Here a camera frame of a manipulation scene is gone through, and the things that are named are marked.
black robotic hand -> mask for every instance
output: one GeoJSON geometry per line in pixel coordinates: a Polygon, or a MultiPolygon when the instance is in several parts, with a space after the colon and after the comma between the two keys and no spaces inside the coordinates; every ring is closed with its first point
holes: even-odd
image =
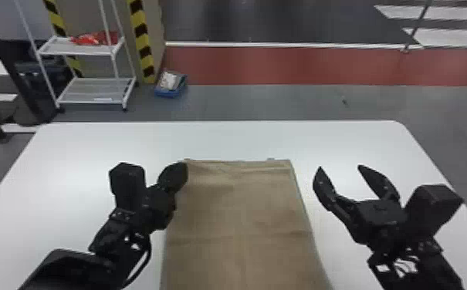
{"type": "Polygon", "coordinates": [[[421,185],[402,208],[399,193],[383,174],[363,165],[358,169],[379,199],[354,201],[339,195],[321,167],[313,189],[352,238],[372,250],[367,263],[381,286],[386,290],[462,290],[460,277],[433,236],[463,199],[443,184],[421,185]]]}
{"type": "Polygon", "coordinates": [[[151,258],[150,234],[165,229],[174,216],[175,194],[188,179],[187,165],[165,167],[150,187],[145,187],[143,168],[132,164],[118,164],[109,177],[116,208],[89,246],[92,254],[54,250],[19,290],[117,290],[141,273],[151,258]]]}

brown cloth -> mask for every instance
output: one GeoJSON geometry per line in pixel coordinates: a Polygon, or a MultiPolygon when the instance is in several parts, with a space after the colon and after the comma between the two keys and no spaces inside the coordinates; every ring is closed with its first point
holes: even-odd
{"type": "Polygon", "coordinates": [[[162,289],[330,289],[290,161],[186,163],[162,289]]]}

hazard stripe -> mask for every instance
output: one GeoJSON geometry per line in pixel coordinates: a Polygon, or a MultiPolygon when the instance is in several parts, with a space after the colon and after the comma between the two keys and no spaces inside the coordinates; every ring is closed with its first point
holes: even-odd
{"type": "Polygon", "coordinates": [[[136,50],[140,58],[140,68],[145,83],[154,83],[154,57],[148,38],[148,28],[142,0],[127,0],[130,10],[130,23],[136,40],[136,50]]]}
{"type": "MultiPolygon", "coordinates": [[[[60,37],[67,37],[66,26],[64,20],[59,14],[56,6],[56,0],[43,0],[46,10],[48,10],[49,20],[55,29],[55,33],[60,37]]],[[[70,66],[77,77],[83,77],[82,66],[80,61],[75,56],[67,56],[67,65],[70,66]]]]}

white table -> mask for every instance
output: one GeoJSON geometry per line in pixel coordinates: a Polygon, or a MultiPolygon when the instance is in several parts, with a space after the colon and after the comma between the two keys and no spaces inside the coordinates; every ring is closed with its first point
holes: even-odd
{"type": "MultiPolygon", "coordinates": [[[[325,211],[312,190],[323,166],[340,194],[375,198],[356,166],[386,174],[405,203],[420,184],[445,183],[399,123],[207,122],[62,123],[43,126],[0,184],[0,289],[17,289],[54,248],[85,251],[114,207],[107,172],[121,161],[139,164],[151,183],[183,158],[289,158],[313,226],[316,247],[335,289],[381,289],[366,260],[370,251],[325,211]]],[[[437,234],[444,255],[467,289],[467,207],[437,234]]],[[[158,289],[164,235],[130,286],[158,289]]]]}

red object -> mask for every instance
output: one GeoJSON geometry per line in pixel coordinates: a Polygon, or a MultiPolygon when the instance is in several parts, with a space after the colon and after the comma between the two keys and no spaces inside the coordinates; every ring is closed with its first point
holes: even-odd
{"type": "MultiPolygon", "coordinates": [[[[115,45],[118,43],[118,32],[111,31],[109,32],[110,43],[111,45],[115,45]]],[[[105,45],[107,46],[107,34],[105,31],[93,32],[78,35],[72,37],[71,42],[76,43],[79,46],[100,46],[105,45]]]]}

